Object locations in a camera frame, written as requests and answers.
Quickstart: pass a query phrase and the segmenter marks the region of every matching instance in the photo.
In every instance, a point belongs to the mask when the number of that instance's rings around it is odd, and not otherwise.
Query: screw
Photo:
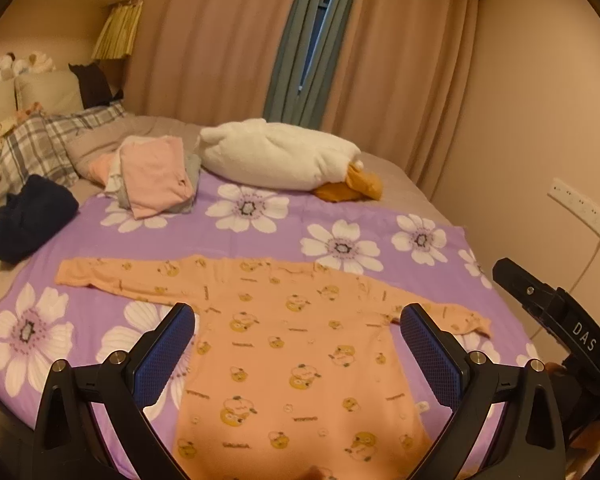
[[[474,351],[469,354],[469,358],[471,361],[476,363],[477,365],[483,365],[487,362],[487,356],[482,352]]]
[[[51,369],[55,372],[61,372],[66,367],[66,361],[64,359],[58,359],[51,366]]]
[[[118,350],[109,356],[109,362],[115,365],[122,364],[126,359],[126,352]]]
[[[531,359],[531,361],[529,361],[529,365],[536,372],[542,372],[544,370],[544,364],[542,364],[542,361],[539,361],[538,359]]]

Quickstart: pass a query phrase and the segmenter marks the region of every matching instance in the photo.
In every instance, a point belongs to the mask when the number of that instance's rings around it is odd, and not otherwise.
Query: white cable
[[[584,278],[584,275],[589,270],[589,267],[593,263],[593,260],[596,259],[596,256],[598,256],[599,252],[600,252],[600,241],[596,245],[596,249],[593,251],[593,254],[591,255],[591,258],[589,259],[589,261],[587,262],[587,265],[585,265],[584,269],[582,270],[582,272],[580,273],[580,275],[577,277],[576,281],[573,282],[573,285],[571,285],[571,288],[568,290],[569,294],[571,294],[575,290],[575,288],[580,283],[580,280],[582,280]],[[531,340],[533,340],[539,333],[541,333],[542,330],[544,330],[543,327],[540,327],[538,330],[536,330],[536,332],[531,336]]]

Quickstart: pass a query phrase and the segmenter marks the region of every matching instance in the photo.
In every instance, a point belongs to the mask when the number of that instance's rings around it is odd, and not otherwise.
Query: blue gripper pad
[[[402,310],[400,332],[438,402],[454,412],[469,380],[464,349],[451,334],[442,332],[417,303]]]
[[[194,330],[195,314],[183,303],[174,306],[153,330],[156,340],[134,374],[133,396],[137,406],[153,406],[158,401]]]

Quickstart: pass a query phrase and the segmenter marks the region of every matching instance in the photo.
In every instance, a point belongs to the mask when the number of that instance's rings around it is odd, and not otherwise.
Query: plaid pillow
[[[72,186],[78,174],[62,142],[48,133],[45,118],[39,114],[13,130],[0,153],[0,171],[9,193],[19,193],[30,174],[38,174],[60,184]]]
[[[64,147],[79,130],[93,130],[126,116],[122,102],[116,101],[111,106],[96,106],[71,115],[48,115],[45,126],[50,136],[56,136]]]
[[[77,180],[64,148],[79,130],[110,123],[126,115],[122,103],[89,108],[68,116],[32,115],[5,139],[0,154],[0,206],[6,194],[19,193],[30,174],[39,174],[57,184],[70,187]]]

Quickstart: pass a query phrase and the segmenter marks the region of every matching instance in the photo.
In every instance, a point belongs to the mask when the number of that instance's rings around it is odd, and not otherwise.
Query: purple bedsheet
[[[306,193],[273,193],[228,184],[203,173],[193,211],[135,221],[102,196],[40,249],[0,301],[0,399],[33,427],[50,362],[94,364],[112,346],[130,347],[153,328],[164,308],[144,304],[144,314],[125,298],[92,288],[56,286],[60,262],[76,256],[178,259],[261,257],[314,261],[364,272],[438,302],[463,304],[492,321],[493,339],[461,338],[503,364],[526,362],[535,350],[521,324],[473,259],[461,228],[435,226],[416,214],[398,215],[361,203],[329,204]],[[435,438],[450,410],[440,406],[420,369],[392,327],[395,344],[428,433]],[[180,371],[186,371],[181,361]],[[148,412],[171,448],[184,380],[174,378],[159,405]],[[467,466],[478,465],[496,428],[498,409],[485,424]],[[96,406],[107,445],[120,471],[134,472],[101,406]]]

